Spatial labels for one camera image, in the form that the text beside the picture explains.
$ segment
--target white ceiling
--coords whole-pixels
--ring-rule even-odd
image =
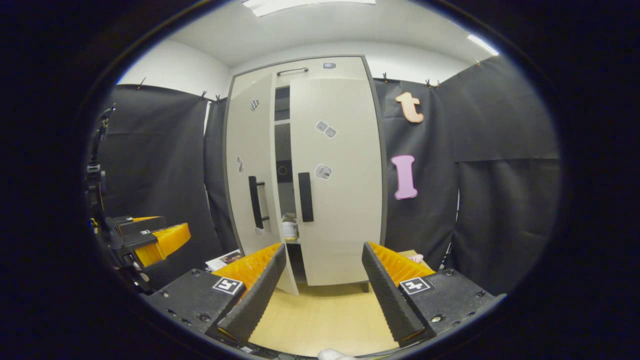
[[[409,0],[376,0],[376,5],[325,3],[256,17],[231,0],[192,22],[170,39],[208,53],[229,67],[258,56],[320,42],[368,41],[436,51],[474,63],[490,54],[468,33]]]

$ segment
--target magazine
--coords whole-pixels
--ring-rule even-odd
[[[220,270],[223,267],[233,263],[235,260],[240,259],[241,257],[242,254],[240,253],[240,249],[234,250],[213,260],[206,261],[205,264],[207,264],[207,268],[205,270],[207,270],[208,272]]]

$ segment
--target ceiling light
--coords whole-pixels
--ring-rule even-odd
[[[487,43],[482,41],[479,37],[477,37],[475,35],[469,35],[467,39],[469,39],[469,40],[475,42],[476,44],[480,45],[480,47],[482,47],[484,50],[487,50],[489,53],[491,53],[491,55],[494,55],[494,56],[498,55],[498,52],[496,50],[493,50],[492,47],[487,45]]]
[[[251,9],[255,16],[260,17],[284,9],[320,3],[357,3],[375,5],[376,0],[247,0],[243,2],[243,5]]]

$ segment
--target pink letter i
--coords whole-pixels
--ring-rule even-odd
[[[411,199],[418,195],[418,190],[413,187],[413,173],[411,164],[415,159],[411,155],[398,155],[391,158],[391,162],[396,165],[398,173],[398,191],[396,199]]]

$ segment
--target cabinet door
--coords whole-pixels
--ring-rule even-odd
[[[280,205],[274,196],[278,191],[273,173],[274,78],[270,74],[243,91],[234,92],[227,114],[225,148],[230,214],[245,255],[284,242],[280,236]],[[288,255],[278,288],[298,294]]]
[[[383,204],[380,136],[370,84],[363,79],[292,80],[290,107],[307,282],[367,281],[362,247],[365,241],[380,242]]]

